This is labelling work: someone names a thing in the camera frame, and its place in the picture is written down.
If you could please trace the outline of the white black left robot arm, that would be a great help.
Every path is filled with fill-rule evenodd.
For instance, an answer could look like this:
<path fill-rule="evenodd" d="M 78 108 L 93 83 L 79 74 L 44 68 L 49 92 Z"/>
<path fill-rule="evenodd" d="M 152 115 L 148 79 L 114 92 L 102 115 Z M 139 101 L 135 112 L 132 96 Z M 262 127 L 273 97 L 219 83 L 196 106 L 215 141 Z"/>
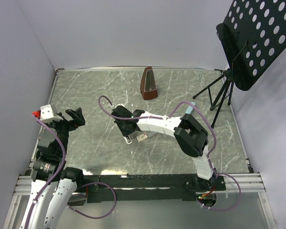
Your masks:
<path fill-rule="evenodd" d="M 20 228 L 54 229 L 73 192 L 84 188 L 83 171 L 66 167 L 69 133 L 85 125 L 82 109 L 67 109 L 64 118 L 51 104 L 42 106 L 32 117 L 44 130 L 39 134 L 32 182 Z"/>

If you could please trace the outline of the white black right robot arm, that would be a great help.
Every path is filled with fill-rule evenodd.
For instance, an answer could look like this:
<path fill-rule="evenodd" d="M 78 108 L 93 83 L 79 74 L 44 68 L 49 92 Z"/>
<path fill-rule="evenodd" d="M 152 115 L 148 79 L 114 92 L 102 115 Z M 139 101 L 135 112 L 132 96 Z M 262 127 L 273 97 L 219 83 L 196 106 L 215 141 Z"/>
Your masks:
<path fill-rule="evenodd" d="M 130 112 L 118 105 L 111 115 L 128 144 L 132 143 L 130 135 L 135 131 L 156 132 L 174 137 L 181 150 L 194 159 L 199 186 L 209 190 L 215 185 L 213 166 L 207 156 L 208 132 L 191 114 L 167 117 L 139 109 Z"/>

